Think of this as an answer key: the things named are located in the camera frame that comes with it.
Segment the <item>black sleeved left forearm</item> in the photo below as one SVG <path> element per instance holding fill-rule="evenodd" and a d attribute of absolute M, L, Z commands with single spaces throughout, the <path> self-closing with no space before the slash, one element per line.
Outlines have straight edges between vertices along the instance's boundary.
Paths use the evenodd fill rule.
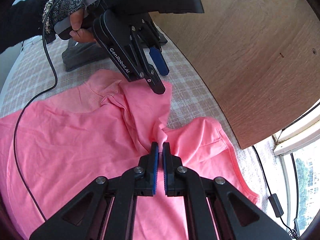
<path fill-rule="evenodd" d="M 23 0 L 1 15 L 1 52 L 42 34 L 43 12 L 48 0 Z"/>

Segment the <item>left hand with grey glove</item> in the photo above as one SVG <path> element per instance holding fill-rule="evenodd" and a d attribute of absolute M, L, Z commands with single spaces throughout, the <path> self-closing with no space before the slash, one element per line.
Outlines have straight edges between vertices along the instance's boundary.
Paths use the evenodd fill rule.
<path fill-rule="evenodd" d="M 69 18 L 72 27 L 69 34 L 73 40 L 79 43 L 95 42 L 93 34 L 81 27 L 84 13 L 85 5 L 82 0 L 47 0 L 42 14 L 46 42 L 55 40 L 54 26 L 65 18 Z"/>

